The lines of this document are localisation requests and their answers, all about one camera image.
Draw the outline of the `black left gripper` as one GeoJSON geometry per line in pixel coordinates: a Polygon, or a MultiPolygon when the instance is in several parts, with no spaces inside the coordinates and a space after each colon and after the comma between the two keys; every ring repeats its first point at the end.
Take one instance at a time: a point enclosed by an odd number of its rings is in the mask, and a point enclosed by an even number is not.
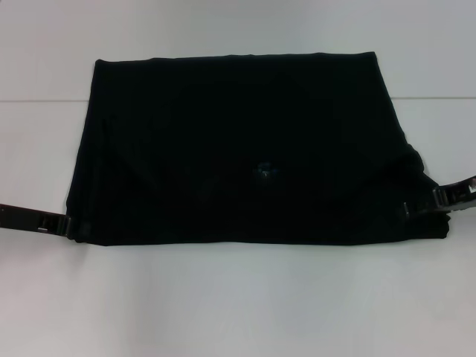
{"type": "Polygon", "coordinates": [[[90,234],[90,222],[85,220],[11,205],[1,205],[1,227],[59,234],[68,239],[85,239],[90,234]]]}

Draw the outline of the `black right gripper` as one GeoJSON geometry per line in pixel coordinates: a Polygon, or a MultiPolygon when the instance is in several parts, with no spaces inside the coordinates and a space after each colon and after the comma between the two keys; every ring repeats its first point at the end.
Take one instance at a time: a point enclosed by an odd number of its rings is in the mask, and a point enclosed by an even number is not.
{"type": "Polygon", "coordinates": [[[411,197],[402,204],[404,216],[421,216],[437,211],[453,212],[475,207],[475,177],[439,186],[433,193],[411,197]]]}

